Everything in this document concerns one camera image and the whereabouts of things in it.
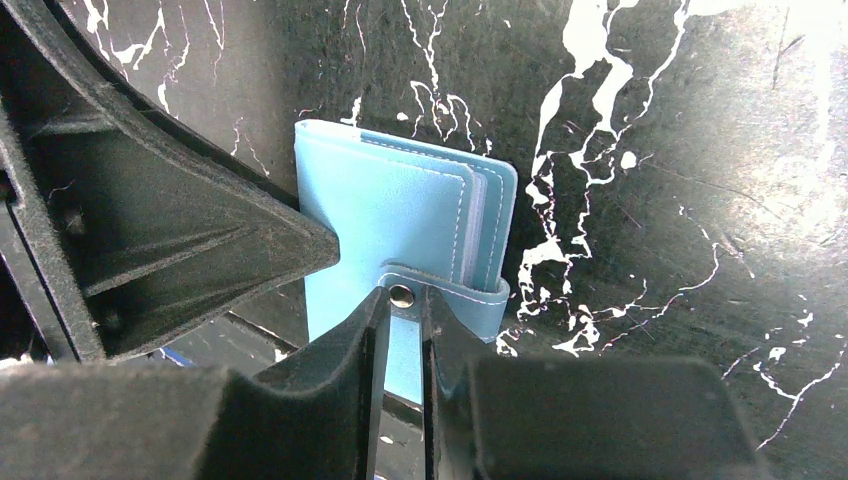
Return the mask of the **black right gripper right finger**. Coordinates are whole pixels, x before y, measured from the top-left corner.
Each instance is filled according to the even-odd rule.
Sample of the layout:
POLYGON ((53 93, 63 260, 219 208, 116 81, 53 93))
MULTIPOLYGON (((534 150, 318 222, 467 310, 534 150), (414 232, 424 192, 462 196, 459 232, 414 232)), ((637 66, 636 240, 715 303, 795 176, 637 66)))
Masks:
POLYGON ((680 357, 506 358, 427 287, 429 479, 765 479, 714 368, 680 357))

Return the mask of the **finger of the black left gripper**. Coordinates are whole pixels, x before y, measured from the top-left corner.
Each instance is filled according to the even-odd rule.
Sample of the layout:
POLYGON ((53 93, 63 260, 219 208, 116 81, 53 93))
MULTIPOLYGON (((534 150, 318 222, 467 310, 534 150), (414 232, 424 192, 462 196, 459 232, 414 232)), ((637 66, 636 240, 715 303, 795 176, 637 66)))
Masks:
POLYGON ((185 126, 155 106, 119 75, 79 32, 71 15, 60 1, 49 3, 49 17, 62 30, 68 46, 60 51, 74 54, 70 66, 85 71, 79 77, 83 96, 105 112, 110 123, 128 133, 133 140, 155 153, 162 153, 171 164, 192 174, 203 173, 210 184, 236 183, 243 191, 262 192, 289 209, 298 207, 297 196, 241 163, 222 148, 185 126))
POLYGON ((122 361, 334 265, 339 245, 135 93, 57 2, 5 1, 1 258, 53 359, 122 361))

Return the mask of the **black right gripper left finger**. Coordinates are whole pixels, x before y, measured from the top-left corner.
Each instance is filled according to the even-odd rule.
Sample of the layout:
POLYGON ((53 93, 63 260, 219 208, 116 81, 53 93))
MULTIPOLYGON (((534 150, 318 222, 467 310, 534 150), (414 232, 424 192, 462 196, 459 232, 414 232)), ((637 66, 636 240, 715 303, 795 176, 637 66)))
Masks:
POLYGON ((246 376, 222 367, 44 365, 1 373, 5 479, 370 479, 390 305, 246 376))

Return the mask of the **blue leather card holder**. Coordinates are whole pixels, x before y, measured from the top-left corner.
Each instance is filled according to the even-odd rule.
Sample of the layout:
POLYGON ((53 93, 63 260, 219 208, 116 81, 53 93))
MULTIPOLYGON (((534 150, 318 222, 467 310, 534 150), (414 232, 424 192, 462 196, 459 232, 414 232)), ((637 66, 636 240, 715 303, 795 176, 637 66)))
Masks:
POLYGON ((480 340, 499 334, 517 172, 500 160, 315 119, 296 124, 294 149, 300 210, 336 234, 340 255, 304 281, 309 336, 386 288, 385 389, 420 403, 424 288, 438 290, 480 340))

